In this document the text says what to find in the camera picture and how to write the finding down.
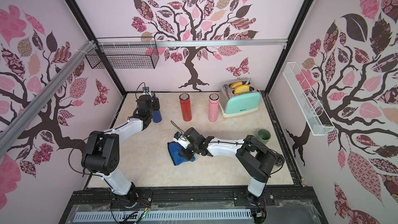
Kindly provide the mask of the blue thermos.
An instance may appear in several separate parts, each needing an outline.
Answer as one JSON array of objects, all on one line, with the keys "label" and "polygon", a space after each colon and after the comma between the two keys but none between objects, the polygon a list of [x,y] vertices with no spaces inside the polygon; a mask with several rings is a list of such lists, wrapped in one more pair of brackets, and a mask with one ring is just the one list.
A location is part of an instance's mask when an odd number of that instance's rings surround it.
[{"label": "blue thermos", "polygon": [[162,115],[160,112],[160,101],[159,98],[156,96],[155,93],[153,93],[152,96],[152,106],[153,106],[153,116],[152,116],[152,121],[154,123],[159,123],[162,121]]}]

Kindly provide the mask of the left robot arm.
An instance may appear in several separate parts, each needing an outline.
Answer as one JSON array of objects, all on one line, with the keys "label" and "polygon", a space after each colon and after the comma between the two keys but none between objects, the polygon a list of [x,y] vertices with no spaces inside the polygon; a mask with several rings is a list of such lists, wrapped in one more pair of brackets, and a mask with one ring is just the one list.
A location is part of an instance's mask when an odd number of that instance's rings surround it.
[{"label": "left robot arm", "polygon": [[150,125],[154,112],[151,94],[141,95],[136,102],[137,108],[125,123],[109,130],[90,133],[81,159],[81,166],[101,177],[125,207],[135,206],[138,194],[133,183],[118,167],[120,144],[145,130]]}]

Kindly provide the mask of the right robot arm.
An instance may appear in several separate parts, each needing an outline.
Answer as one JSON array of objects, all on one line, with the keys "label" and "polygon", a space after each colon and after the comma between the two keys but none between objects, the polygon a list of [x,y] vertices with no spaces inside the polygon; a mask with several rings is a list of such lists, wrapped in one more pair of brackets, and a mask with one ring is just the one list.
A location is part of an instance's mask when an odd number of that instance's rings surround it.
[{"label": "right robot arm", "polygon": [[268,148],[255,136],[248,135],[240,140],[222,140],[214,136],[203,137],[191,127],[186,132],[173,136],[177,152],[170,152],[174,165],[178,160],[192,161],[195,154],[209,157],[236,158],[250,175],[247,191],[259,198],[271,176],[285,164],[283,155]]}]

